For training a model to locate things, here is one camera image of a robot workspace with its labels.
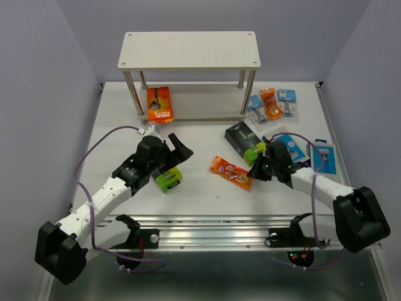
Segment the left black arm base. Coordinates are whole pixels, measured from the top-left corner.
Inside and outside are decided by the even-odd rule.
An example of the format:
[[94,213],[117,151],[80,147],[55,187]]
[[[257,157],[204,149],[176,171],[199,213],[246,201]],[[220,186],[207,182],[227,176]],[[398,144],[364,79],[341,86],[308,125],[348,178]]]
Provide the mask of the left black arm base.
[[113,237],[117,239],[110,248],[111,249],[127,249],[127,250],[153,250],[159,247],[160,230],[157,228],[142,228],[138,221],[126,214],[121,214],[115,218],[117,226],[122,226],[117,234]]

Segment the orange razor bag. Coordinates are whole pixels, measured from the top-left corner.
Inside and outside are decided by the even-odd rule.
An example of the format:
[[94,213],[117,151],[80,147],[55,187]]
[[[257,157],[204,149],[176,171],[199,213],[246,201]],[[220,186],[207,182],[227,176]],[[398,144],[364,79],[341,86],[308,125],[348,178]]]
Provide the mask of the orange razor bag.
[[260,89],[259,96],[261,97],[269,120],[276,120],[282,116],[283,111],[277,103],[275,88]]
[[247,171],[222,157],[215,156],[210,171],[242,189],[249,191],[251,188],[251,178],[247,176]]

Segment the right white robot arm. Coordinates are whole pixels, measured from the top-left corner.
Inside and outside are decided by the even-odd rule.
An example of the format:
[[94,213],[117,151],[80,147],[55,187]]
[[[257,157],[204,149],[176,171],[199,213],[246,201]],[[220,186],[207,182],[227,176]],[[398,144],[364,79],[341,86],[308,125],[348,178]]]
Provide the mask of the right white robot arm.
[[303,162],[293,162],[282,141],[270,142],[247,174],[252,179],[272,177],[291,189],[309,194],[334,214],[334,236],[342,246],[358,253],[390,235],[390,226],[374,192],[368,187],[344,186],[317,174]]

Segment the white two-tier shelf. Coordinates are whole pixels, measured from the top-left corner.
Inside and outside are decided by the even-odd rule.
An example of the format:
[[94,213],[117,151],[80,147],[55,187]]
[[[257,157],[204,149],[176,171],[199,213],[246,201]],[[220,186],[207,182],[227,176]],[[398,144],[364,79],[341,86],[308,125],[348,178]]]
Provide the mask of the white two-tier shelf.
[[138,119],[145,124],[145,71],[237,71],[236,82],[166,82],[175,120],[241,120],[261,67],[253,31],[173,31],[125,33],[118,68],[123,73]]

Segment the blue blister razor pack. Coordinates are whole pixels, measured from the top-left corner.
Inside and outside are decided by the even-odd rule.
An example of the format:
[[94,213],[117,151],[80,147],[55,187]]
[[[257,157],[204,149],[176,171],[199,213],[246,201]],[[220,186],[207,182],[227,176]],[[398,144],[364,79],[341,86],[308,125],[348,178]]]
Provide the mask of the blue blister razor pack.
[[276,121],[269,120],[259,95],[251,95],[247,107],[248,117],[259,132],[274,127]]
[[281,122],[299,122],[297,98],[295,90],[280,88],[277,91],[277,103],[283,114],[278,118]]

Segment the blue razor pack middle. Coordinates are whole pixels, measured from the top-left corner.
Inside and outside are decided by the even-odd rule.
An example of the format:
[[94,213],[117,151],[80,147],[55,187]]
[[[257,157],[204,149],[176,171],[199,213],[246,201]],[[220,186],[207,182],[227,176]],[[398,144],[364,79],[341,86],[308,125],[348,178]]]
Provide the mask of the blue razor pack middle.
[[308,167],[310,167],[310,157],[304,150],[300,147],[300,145],[294,140],[292,135],[287,134],[288,130],[285,126],[278,127],[270,132],[263,134],[262,140],[267,144],[269,140],[273,139],[274,141],[279,140],[284,142],[286,148],[291,156],[291,159],[294,163],[302,162],[305,163]]

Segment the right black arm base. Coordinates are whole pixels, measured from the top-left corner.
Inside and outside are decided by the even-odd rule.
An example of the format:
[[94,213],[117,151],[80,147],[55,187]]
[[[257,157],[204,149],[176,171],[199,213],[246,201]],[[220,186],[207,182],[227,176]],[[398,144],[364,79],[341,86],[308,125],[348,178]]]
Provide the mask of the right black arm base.
[[299,223],[311,217],[312,213],[304,213],[295,216],[287,228],[269,228],[269,235],[265,239],[265,245],[270,248],[296,248],[304,246],[317,247],[315,236],[305,236]]

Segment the blue blister razor pack right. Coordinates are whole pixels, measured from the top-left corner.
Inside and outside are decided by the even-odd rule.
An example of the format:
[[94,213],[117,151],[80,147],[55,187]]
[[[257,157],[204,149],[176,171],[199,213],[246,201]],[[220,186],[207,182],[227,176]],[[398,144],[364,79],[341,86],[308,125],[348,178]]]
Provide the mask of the blue blister razor pack right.
[[295,90],[280,88],[277,91],[277,103],[283,114],[278,118],[281,122],[299,122],[297,98]]

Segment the black green razor box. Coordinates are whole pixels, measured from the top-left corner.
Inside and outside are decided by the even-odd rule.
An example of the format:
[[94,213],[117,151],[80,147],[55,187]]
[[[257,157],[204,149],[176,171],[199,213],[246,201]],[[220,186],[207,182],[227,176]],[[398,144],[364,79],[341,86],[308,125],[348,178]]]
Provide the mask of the black green razor box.
[[266,150],[265,143],[243,121],[226,129],[224,137],[248,166]]
[[179,185],[182,180],[182,173],[177,167],[174,167],[167,172],[154,177],[154,181],[163,193]]

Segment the orange razor bag bottom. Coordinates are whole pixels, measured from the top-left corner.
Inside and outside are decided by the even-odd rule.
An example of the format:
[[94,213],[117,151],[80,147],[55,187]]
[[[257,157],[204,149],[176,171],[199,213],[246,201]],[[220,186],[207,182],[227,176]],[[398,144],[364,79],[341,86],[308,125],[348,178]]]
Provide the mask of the orange razor bag bottom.
[[251,178],[247,176],[247,171],[222,157],[215,156],[210,171],[242,189],[249,191],[251,188]]

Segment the aluminium rail frame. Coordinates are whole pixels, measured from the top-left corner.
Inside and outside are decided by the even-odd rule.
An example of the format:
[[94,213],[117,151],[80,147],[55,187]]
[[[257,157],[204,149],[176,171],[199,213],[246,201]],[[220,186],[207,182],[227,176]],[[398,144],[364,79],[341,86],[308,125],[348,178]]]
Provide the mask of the aluminium rail frame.
[[[126,84],[108,82],[100,100],[91,143],[105,140],[88,156],[79,173],[91,196],[106,183],[112,172],[132,155],[141,141],[140,121]],[[240,163],[224,138],[228,122],[173,122],[161,133],[174,133],[194,155],[179,165],[184,180],[163,193],[150,181],[132,198],[115,208],[97,228],[108,226],[126,214],[142,228],[160,230],[158,251],[262,250],[269,228],[287,228],[298,215],[312,213],[300,222],[305,236],[334,236],[334,214],[309,194],[291,189],[277,179],[252,180],[249,191],[210,171],[220,155]],[[88,200],[78,191],[71,213]]]

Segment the blue blister razor pack left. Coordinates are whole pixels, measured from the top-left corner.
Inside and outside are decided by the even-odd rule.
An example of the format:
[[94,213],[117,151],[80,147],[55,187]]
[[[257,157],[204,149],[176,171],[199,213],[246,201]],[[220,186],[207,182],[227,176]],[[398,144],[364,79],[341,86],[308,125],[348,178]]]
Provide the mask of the blue blister razor pack left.
[[259,95],[251,95],[247,107],[248,117],[259,132],[274,127],[276,121],[269,120]]

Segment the orange razor bag top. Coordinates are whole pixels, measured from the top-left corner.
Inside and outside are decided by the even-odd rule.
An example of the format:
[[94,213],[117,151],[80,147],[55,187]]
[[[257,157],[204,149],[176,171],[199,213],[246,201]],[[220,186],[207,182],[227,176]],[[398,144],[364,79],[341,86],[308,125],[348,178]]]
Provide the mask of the orange razor bag top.
[[275,88],[260,89],[259,96],[261,97],[269,120],[276,120],[282,116],[283,111],[277,103]]

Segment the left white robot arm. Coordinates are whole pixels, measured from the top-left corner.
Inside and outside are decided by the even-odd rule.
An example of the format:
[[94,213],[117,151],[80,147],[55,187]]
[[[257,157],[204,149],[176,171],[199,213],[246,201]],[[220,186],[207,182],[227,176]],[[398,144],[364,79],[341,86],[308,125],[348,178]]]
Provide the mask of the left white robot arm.
[[61,283],[79,277],[86,264],[100,252],[123,244],[142,251],[150,244],[150,233],[140,232],[140,224],[127,216],[117,216],[108,226],[97,226],[119,205],[148,184],[155,173],[165,173],[193,155],[175,134],[169,134],[174,149],[166,141],[146,135],[137,150],[112,172],[106,183],[88,201],[57,223],[49,221],[38,231],[34,260]]

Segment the blue razor pack far right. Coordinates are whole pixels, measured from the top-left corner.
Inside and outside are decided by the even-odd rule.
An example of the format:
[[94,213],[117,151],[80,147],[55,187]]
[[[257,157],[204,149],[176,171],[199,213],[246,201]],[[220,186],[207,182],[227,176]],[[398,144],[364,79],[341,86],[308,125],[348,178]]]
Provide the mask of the blue razor pack far right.
[[326,140],[316,139],[314,147],[308,143],[308,155],[310,157],[311,168],[322,176],[338,182],[340,175],[336,163],[336,148],[334,144],[329,144]]

